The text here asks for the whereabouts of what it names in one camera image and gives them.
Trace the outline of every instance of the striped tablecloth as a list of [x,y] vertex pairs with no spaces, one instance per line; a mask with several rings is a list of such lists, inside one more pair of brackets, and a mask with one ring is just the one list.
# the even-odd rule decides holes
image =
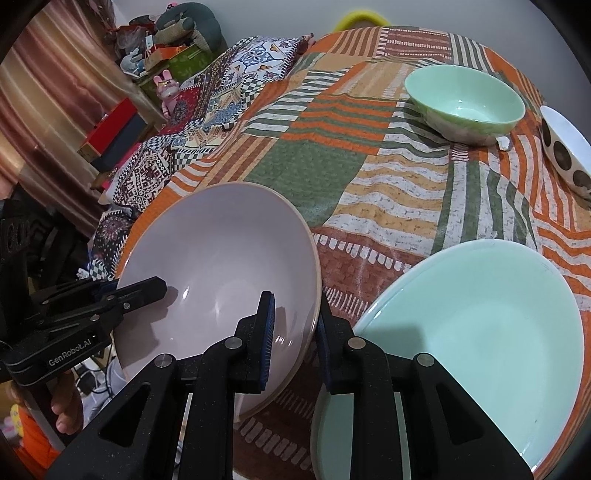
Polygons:
[[[450,144],[422,122],[404,79],[436,63],[483,70],[519,93],[527,112],[508,151]],[[542,102],[519,70],[466,37],[414,27],[328,35],[286,79],[264,87],[216,151],[173,175],[136,221],[121,264],[174,202],[246,180],[275,189],[303,214],[333,311],[352,323],[423,258],[459,242],[503,238],[536,249],[564,274],[588,338],[591,215],[544,157]],[[574,412],[537,478],[589,411],[588,345]],[[273,404],[236,426],[234,465],[243,476],[313,477],[310,421],[320,386],[313,359],[314,349]]]

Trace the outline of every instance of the finger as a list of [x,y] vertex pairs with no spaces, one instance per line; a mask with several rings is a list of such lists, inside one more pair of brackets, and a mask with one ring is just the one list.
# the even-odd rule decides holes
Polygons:
[[18,403],[22,405],[24,403],[20,387],[13,381],[7,383],[6,391],[8,394],[8,398],[13,401],[14,403]]
[[58,416],[56,427],[60,433],[72,435],[80,429],[82,420],[82,401],[80,394],[75,392],[66,410]]
[[53,397],[51,398],[51,409],[53,413],[59,415],[66,410],[75,390],[76,387],[74,386],[74,375],[72,375],[72,371],[68,370],[61,374],[53,390]]

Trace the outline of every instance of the polka dot bowl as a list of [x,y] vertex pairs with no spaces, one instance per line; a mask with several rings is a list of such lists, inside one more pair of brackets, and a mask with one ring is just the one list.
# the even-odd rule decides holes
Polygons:
[[556,110],[545,105],[540,110],[546,155],[569,188],[585,200],[591,200],[591,145]]

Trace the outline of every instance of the brown curtain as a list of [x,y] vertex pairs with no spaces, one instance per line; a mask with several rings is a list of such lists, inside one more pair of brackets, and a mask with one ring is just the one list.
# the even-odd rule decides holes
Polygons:
[[53,0],[0,64],[0,195],[19,182],[87,235],[102,208],[89,190],[97,172],[77,153],[86,134],[125,97],[145,120],[160,119],[104,48],[104,33],[90,9]]

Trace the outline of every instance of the stuffed toy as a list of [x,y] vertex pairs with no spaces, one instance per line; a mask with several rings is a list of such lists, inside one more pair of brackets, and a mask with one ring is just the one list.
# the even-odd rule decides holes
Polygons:
[[154,34],[154,43],[176,46],[189,35],[193,35],[195,22],[191,18],[181,18],[178,22],[169,25]]
[[156,95],[162,100],[162,113],[168,119],[172,116],[174,107],[177,105],[180,85],[168,70],[162,72],[162,77],[155,75],[154,83],[156,84]]
[[[191,22],[193,29],[188,30]],[[213,12],[205,5],[195,2],[170,7],[158,17],[155,26],[158,30],[156,35],[168,27],[175,27],[176,34],[180,34],[182,28],[183,31],[188,32],[187,37],[204,51],[215,52],[222,45],[222,30]]]

